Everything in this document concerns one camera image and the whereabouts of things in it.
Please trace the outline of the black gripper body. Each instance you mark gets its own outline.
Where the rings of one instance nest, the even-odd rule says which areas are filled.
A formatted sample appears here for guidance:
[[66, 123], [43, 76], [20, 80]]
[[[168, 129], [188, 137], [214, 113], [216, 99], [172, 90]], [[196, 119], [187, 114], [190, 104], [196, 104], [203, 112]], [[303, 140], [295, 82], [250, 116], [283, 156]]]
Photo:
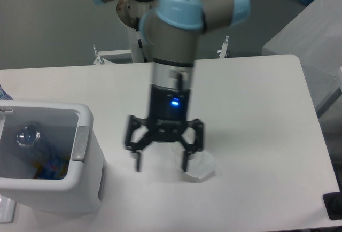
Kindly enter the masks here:
[[191, 90], [151, 85], [146, 142], [184, 142]]

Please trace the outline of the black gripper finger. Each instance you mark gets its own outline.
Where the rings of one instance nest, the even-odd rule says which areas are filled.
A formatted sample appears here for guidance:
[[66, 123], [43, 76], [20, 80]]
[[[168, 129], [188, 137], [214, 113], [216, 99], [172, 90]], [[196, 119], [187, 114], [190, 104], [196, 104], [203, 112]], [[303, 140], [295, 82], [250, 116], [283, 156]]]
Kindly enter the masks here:
[[141, 171], [143, 150], [156, 140], [157, 126], [153, 122], [154, 120], [149, 118], [142, 119], [134, 115], [128, 117], [124, 146], [135, 159], [137, 172]]
[[200, 119], [187, 122], [187, 127], [193, 129], [195, 136], [192, 143], [188, 143], [183, 136], [180, 136], [179, 143], [183, 146], [183, 157], [181, 169], [187, 172], [190, 156], [204, 149], [204, 130], [205, 124]]

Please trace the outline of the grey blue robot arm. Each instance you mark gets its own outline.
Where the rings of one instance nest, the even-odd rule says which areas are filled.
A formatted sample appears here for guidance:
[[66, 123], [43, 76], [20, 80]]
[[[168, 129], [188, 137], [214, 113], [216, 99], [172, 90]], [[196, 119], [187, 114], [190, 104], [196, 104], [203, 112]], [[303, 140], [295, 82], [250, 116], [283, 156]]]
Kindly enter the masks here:
[[148, 115], [129, 117], [125, 148], [140, 161], [153, 142], [179, 142], [186, 171], [191, 156], [204, 149], [204, 123], [187, 119], [198, 38], [244, 21], [250, 0], [129, 0], [127, 9], [126, 25], [152, 48], [153, 70]]

